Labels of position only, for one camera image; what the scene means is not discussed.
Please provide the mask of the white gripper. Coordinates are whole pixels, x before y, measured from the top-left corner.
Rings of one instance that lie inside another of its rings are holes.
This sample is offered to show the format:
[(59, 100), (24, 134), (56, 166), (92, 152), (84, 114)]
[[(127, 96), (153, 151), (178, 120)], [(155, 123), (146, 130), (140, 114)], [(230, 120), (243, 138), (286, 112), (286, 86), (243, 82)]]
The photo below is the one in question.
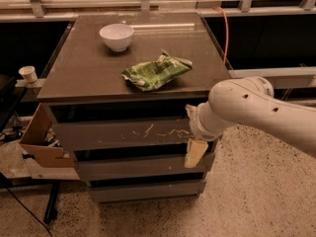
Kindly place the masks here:
[(197, 107), (186, 105), (189, 126), (194, 139), (190, 139), (187, 145), (185, 167), (195, 167), (208, 147), (207, 141), (213, 141), (223, 132), (234, 126), (235, 123), (220, 118), (209, 106), (209, 103), (201, 103)]

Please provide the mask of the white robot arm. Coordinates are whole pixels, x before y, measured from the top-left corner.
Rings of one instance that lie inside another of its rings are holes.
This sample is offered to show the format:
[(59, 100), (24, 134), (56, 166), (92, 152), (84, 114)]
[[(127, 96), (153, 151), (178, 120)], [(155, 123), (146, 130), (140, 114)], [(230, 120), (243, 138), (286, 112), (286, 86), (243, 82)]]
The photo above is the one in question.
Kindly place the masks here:
[(215, 84), (208, 100), (186, 106), (194, 135), (188, 141), (185, 166), (195, 167), (209, 141), (225, 129), (243, 124), (316, 156), (316, 109), (274, 98), (272, 84), (262, 77), (224, 80)]

